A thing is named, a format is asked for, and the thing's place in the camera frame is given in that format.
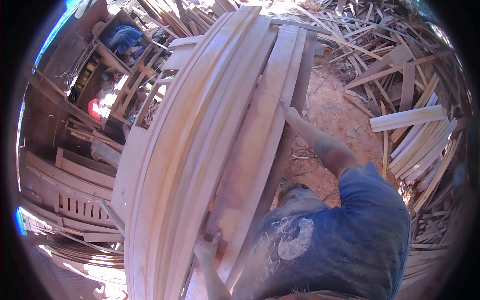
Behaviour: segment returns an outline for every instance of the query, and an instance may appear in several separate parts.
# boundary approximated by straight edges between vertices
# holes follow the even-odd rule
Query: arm
[[[209,300],[230,300],[232,298],[230,291],[222,282],[215,269],[215,255],[218,241],[221,237],[222,235],[219,232],[213,237],[212,242],[207,242],[202,234],[193,248],[204,273]]]
[[[280,100],[285,120],[310,147],[313,148],[323,165],[338,179],[349,167],[360,167],[353,152],[336,138],[320,131],[302,119],[293,107]]]

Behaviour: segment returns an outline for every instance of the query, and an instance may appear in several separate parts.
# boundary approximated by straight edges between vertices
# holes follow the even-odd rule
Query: hand
[[[294,107],[287,107],[285,100],[280,99],[280,105],[285,121],[287,121],[288,124],[291,125],[295,120],[301,119],[299,112]]]
[[[216,251],[218,249],[218,241],[222,238],[222,234],[217,232],[212,242],[205,240],[205,235],[201,235],[193,247],[193,252],[197,256],[201,264],[213,262]]]

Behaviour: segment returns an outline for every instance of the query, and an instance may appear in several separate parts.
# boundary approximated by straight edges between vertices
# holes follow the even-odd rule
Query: dirt floor
[[[383,133],[373,133],[370,128],[369,116],[342,96],[343,85],[349,81],[342,76],[340,79],[328,61],[332,53],[325,51],[323,57],[315,57],[314,67],[308,88],[309,109],[304,107],[304,119],[323,132],[339,139],[353,150],[362,165],[373,162],[377,170],[382,172],[383,161]],[[360,128],[355,131],[355,123]],[[284,178],[290,183],[304,183],[316,193],[320,199],[327,199],[325,203],[331,207],[340,206],[338,195],[338,181],[327,169],[319,164],[312,149],[305,141],[297,136],[293,145],[292,155],[284,171]],[[398,189],[397,180],[387,170],[387,181]]]

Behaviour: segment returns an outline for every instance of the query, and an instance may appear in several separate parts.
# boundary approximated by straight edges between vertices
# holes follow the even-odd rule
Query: blue t-shirt
[[[265,216],[233,300],[285,296],[294,288],[395,298],[410,237],[402,198],[373,163],[345,170],[338,188],[341,207],[330,209],[301,189]]]

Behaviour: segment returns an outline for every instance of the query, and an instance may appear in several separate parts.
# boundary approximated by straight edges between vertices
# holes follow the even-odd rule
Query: man
[[[330,208],[295,184],[260,223],[233,295],[214,264],[217,244],[201,236],[194,251],[209,300],[394,299],[408,255],[410,217],[402,198],[377,172],[362,167],[337,139],[281,101],[285,120],[338,178],[341,207]]]

